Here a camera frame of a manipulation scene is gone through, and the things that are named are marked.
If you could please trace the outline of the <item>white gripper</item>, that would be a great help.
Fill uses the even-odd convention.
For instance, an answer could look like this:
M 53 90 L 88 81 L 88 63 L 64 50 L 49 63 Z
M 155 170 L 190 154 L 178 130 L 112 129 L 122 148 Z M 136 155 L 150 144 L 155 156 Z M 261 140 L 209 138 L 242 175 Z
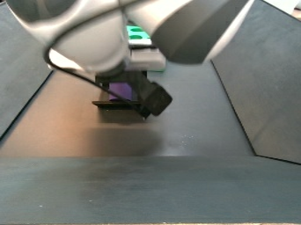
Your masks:
M 127 65 L 130 70 L 163 71 L 166 58 L 150 39 L 128 40 L 131 58 Z

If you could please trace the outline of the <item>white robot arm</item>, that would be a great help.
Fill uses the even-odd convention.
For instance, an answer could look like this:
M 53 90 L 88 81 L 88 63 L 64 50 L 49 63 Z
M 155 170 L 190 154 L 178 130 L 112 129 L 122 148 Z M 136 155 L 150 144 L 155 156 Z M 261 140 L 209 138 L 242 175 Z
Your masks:
M 5 0 L 33 37 L 88 72 L 128 64 L 126 25 L 166 59 L 199 64 L 229 44 L 254 0 Z

